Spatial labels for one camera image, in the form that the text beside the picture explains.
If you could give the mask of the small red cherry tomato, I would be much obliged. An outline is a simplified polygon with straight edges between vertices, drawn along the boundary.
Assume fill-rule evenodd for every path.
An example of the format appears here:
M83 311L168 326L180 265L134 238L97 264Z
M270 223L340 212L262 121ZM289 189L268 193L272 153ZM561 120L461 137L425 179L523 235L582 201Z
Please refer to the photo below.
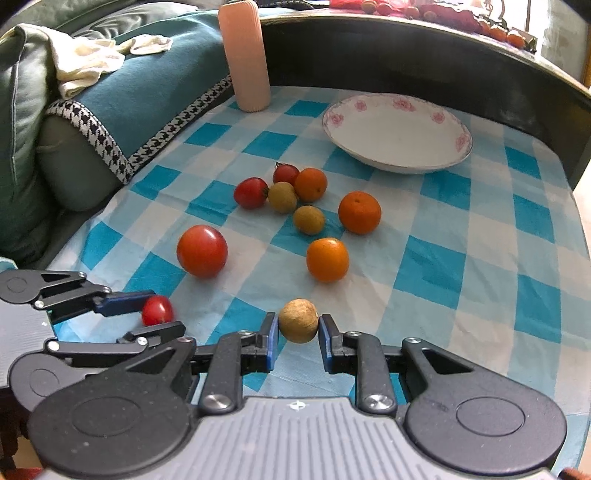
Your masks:
M143 305L141 319L144 326L160 325L175 320L175 313L169 299L153 295Z

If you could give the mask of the pink ribbed cylinder bottle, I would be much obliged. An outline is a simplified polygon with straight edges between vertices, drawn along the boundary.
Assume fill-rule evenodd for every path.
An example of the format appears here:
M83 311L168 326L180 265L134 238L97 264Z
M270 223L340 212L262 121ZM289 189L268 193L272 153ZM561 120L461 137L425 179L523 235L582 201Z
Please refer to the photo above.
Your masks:
M218 10L218 22L239 109L247 113L266 109L270 105L270 79L256 3L224 4Z

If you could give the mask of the red cherry tomato back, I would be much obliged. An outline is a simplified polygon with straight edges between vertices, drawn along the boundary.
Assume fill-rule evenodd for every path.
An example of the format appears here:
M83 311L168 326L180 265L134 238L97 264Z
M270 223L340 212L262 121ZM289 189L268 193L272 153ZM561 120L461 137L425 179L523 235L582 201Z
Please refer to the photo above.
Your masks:
M300 175L300 170L294 165L276 162L276 168L273 171L273 183L286 182L294 186L298 175Z

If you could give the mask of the blue white checkered tablecloth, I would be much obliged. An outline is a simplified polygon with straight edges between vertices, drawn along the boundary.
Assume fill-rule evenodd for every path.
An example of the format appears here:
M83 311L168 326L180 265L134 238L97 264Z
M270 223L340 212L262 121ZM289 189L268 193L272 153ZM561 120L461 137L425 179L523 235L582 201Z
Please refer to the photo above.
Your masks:
M467 160L427 175L379 171L322 130L325 109L343 97L279 87L266 111L247 114L233 101L209 111L86 222L52 268L168 297L201 344L257 328L296 298L342 330L389 345L426 339L553 398L568 422L556 467L577 464L590 421L590 260L558 157L524 133L462 114L473 137ZM290 217L233 200L240 181L270 179L276 162L328 178L318 207L325 236L349 251L341 281L311 277L311 240ZM381 205L372 233L339 221L339 203L353 191ZM179 238L195 225L228 243L228 261L211 279L177 260Z

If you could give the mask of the dark coffee table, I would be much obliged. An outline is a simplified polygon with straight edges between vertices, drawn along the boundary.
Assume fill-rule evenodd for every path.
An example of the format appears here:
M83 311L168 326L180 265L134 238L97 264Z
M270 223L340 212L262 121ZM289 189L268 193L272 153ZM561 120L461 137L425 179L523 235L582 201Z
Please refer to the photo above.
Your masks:
M571 186L590 160L590 93L541 57L401 17L264 6L270 82L391 92L471 113L543 141Z

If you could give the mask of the white floral ceramic plate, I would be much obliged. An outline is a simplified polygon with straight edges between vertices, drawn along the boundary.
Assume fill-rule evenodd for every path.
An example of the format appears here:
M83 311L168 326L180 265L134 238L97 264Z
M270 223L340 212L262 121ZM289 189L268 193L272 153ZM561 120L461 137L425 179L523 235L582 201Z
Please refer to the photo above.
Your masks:
M468 127L445 108L399 94L363 93L329 106L322 128L335 146L376 169L424 174L466 160Z

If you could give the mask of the teal sofa blanket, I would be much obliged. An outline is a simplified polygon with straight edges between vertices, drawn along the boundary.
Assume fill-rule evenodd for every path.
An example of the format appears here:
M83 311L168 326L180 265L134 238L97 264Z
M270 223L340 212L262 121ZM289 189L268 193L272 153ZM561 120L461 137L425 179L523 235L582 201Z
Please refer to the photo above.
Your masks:
M95 85L50 104L39 134L41 158L76 165L93 159L126 184L186 126L231 95L217 11L138 31L172 45L162 53L127 55Z

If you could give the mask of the brown longan fruit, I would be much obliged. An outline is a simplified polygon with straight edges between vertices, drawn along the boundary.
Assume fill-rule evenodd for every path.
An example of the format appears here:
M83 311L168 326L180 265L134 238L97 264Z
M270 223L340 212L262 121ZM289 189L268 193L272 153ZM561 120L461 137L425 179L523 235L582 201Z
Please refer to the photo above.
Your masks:
M318 311L310 300L294 299L287 302L277 318L280 333L290 342L308 343L317 334Z

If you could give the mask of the grey-green sofa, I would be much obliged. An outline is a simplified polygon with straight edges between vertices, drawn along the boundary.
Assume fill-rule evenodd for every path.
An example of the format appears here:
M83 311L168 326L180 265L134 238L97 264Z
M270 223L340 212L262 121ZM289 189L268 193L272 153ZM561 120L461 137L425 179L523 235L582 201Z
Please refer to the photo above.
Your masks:
M207 1L16 1L1 4L1 254L48 264L83 213L121 181L67 120L45 28L113 39L149 23L209 8Z

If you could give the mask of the red plastic bag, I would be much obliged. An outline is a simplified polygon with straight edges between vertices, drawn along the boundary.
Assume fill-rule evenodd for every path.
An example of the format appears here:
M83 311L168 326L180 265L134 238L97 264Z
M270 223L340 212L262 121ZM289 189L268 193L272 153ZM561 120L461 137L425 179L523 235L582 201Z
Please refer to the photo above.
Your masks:
M382 16L405 16L469 33L488 34L491 30L490 24L477 17L472 10L442 1L329 1L329 7Z

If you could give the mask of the cream crumpled cloth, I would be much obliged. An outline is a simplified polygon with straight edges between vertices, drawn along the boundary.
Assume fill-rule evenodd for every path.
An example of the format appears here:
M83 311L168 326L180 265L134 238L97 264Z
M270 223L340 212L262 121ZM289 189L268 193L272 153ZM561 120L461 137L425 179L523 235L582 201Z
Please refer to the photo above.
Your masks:
M127 55L143 56L168 51L173 39L141 34L120 44L114 40L73 38L61 32L48 34L60 96L70 100L95 85L103 74L119 70Z

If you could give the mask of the green-brown longan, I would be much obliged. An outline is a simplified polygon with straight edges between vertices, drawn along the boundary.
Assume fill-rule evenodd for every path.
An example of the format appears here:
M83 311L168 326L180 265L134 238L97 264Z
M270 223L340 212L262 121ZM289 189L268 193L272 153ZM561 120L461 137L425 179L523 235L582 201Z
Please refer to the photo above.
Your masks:
M281 214L289 214L297 209L297 194L294 186L288 182L277 182L271 185L267 200L273 210Z
M306 235L318 235L325 228L325 215L317 207L301 206L294 211L294 227Z

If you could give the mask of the large red tomato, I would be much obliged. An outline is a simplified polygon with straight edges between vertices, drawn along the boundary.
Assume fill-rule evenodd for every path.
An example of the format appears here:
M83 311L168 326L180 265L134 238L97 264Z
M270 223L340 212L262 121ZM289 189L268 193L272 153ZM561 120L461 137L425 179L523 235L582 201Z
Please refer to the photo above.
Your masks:
M228 261L228 243L214 227L195 225L179 238L176 256L180 266L199 279L211 279Z

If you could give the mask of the orange tangerine front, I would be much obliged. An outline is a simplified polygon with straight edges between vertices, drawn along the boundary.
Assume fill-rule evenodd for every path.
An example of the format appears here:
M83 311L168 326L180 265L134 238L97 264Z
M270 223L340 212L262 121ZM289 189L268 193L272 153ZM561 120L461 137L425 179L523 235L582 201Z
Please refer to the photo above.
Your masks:
M312 241L308 246L308 272L323 283L342 280L349 271L349 251L341 240L327 237Z

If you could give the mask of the orange tangerine small back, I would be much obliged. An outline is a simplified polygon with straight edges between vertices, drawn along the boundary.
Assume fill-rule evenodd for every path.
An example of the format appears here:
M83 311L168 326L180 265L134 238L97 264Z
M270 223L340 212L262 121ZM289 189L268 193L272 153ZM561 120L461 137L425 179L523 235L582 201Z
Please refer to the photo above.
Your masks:
M294 181L294 191L303 202L314 203L324 196L328 188L328 178L322 170L305 168Z

